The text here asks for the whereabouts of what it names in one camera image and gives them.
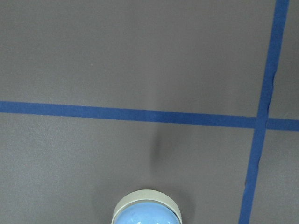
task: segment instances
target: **blue dome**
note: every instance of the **blue dome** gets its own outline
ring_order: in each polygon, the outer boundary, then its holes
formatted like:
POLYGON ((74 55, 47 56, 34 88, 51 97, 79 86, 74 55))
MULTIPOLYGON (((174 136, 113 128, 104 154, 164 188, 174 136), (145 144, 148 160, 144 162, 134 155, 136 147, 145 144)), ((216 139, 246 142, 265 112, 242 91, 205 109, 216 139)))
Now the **blue dome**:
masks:
POLYGON ((141 202, 127 207, 115 224, 179 224, 177 216, 167 207, 154 202, 141 202))

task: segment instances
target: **gray floor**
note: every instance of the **gray floor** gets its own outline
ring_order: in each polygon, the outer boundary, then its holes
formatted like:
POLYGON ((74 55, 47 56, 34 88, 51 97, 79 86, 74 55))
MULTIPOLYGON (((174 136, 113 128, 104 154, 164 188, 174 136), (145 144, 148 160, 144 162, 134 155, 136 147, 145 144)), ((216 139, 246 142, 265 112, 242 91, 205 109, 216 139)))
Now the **gray floor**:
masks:
MULTIPOLYGON (((0 100, 256 116, 275 1, 0 3, 0 100)), ((299 119, 291 0, 272 118, 299 119)), ((299 133, 267 131, 251 223, 299 223, 299 133)), ((0 113, 0 223, 106 224, 134 190, 237 223, 253 129, 0 113)))

